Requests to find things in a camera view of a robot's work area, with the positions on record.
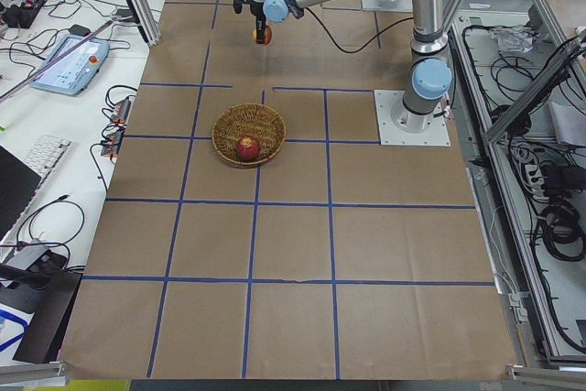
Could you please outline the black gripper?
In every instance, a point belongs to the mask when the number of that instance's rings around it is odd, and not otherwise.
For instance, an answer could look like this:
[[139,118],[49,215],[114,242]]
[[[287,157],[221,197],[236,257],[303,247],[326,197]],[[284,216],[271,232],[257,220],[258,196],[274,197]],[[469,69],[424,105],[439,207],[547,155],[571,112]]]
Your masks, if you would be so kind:
[[266,18],[263,10],[264,2],[265,0],[249,0],[251,14],[256,16],[253,37],[258,45],[267,43]]

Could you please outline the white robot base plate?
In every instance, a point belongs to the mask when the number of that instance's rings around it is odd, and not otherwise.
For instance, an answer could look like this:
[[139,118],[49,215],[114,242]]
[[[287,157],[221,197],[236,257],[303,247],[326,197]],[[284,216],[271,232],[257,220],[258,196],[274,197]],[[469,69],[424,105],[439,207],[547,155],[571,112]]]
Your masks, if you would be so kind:
[[403,91],[374,90],[374,108],[381,146],[449,147],[450,135],[438,103],[427,115],[412,114],[404,106]]

